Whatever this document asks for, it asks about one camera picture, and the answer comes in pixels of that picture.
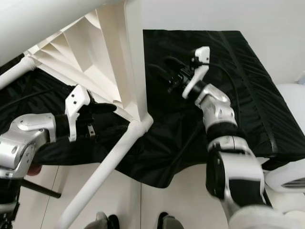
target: white wall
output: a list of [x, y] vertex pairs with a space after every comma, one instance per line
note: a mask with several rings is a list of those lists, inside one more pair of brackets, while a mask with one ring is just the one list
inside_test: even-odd
[[275, 83], [305, 70], [304, 0], [142, 0], [145, 29], [240, 30]]

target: white tube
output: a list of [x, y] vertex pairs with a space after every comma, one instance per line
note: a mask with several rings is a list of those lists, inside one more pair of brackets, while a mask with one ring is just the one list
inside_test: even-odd
[[56, 228], [68, 229], [78, 217], [80, 212], [92, 199], [94, 194], [104, 183], [110, 173], [117, 167], [132, 145], [141, 137], [147, 129], [152, 125], [153, 119], [147, 115], [144, 123], [132, 120], [128, 126], [126, 133], [102, 161], [100, 166], [95, 170], [86, 184], [81, 188], [72, 202], [65, 209], [60, 217]]
[[119, 0], [5, 0], [0, 7], [0, 66], [108, 2]]
[[34, 60], [31, 57], [23, 57], [18, 64], [0, 75], [0, 90], [34, 68], [36, 68]]

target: black cloth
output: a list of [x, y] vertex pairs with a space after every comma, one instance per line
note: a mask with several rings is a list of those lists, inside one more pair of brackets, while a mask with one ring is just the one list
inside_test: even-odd
[[[143, 34], [147, 103], [154, 123], [133, 145], [117, 170], [145, 184], [164, 188], [175, 173], [206, 162], [207, 140], [202, 111], [184, 100], [181, 92], [168, 94], [168, 85], [160, 80], [160, 71], [151, 67], [154, 64], [170, 72], [163, 63], [164, 57], [173, 56], [188, 64], [189, 56], [185, 51], [201, 46], [209, 46], [210, 62], [220, 64], [233, 77], [240, 100], [241, 127], [255, 155], [271, 158], [268, 166], [273, 168], [305, 157], [302, 131], [240, 32], [145, 30]], [[227, 93], [236, 109], [234, 91], [221, 70], [210, 67], [204, 81]], [[51, 88], [56, 90], [1, 110], [10, 101]], [[0, 91], [0, 133], [22, 114], [64, 113], [65, 97], [71, 90], [42, 70], [25, 74]], [[128, 122], [116, 114], [95, 116], [97, 133], [105, 133], [105, 129], [113, 126], [127, 125]], [[63, 139], [41, 148], [33, 162], [43, 165], [101, 162], [122, 134], [110, 135], [97, 143], [82, 137], [74, 143]]]

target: screw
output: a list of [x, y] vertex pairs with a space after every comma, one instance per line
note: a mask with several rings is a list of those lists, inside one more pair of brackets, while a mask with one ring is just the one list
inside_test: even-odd
[[16, 151], [17, 151], [17, 146], [15, 146], [15, 147], [11, 150], [11, 154], [15, 154]]

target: black cable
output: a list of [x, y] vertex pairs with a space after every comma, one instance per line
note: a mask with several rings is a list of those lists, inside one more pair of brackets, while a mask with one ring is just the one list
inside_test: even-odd
[[18, 103], [18, 102], [20, 102], [22, 100], [25, 100], [25, 99], [28, 99], [28, 98], [31, 98], [31, 97], [34, 97], [34, 96], [37, 96], [37, 95], [40, 95], [40, 94], [49, 93], [49, 92], [55, 91], [55, 90], [57, 90], [59, 88], [62, 88], [62, 87], [54, 87], [54, 88], [51, 88], [51, 89], [48, 89], [48, 90], [45, 90], [45, 91], [42, 91], [42, 92], [36, 92], [36, 93], [33, 93], [33, 94], [29, 94], [29, 95], [27, 95], [25, 97], [22, 97], [20, 99], [14, 100], [14, 101], [12, 101], [12, 102], [10, 102], [8, 104], [5, 104], [4, 106], [0, 107], [0, 112], [2, 110], [4, 110], [5, 108], [7, 108], [7, 107], [9, 107], [9, 106], [11, 106], [11, 105], [13, 105], [15, 103]]
[[230, 84], [234, 90], [234, 93], [235, 93], [235, 101], [236, 101], [236, 120], [237, 120], [237, 124], [241, 126], [241, 119], [240, 119], [240, 104], [239, 104], [239, 97], [238, 97], [238, 92], [237, 92], [237, 88], [236, 88], [236, 85], [231, 77], [231, 75], [228, 73], [228, 71], [222, 67], [221, 65], [219, 64], [216, 64], [216, 63], [200, 63], [201, 65], [208, 65], [208, 66], [212, 66], [212, 67], [216, 67], [220, 70], [222, 70], [226, 77], [228, 78], [228, 80], [230, 81]]

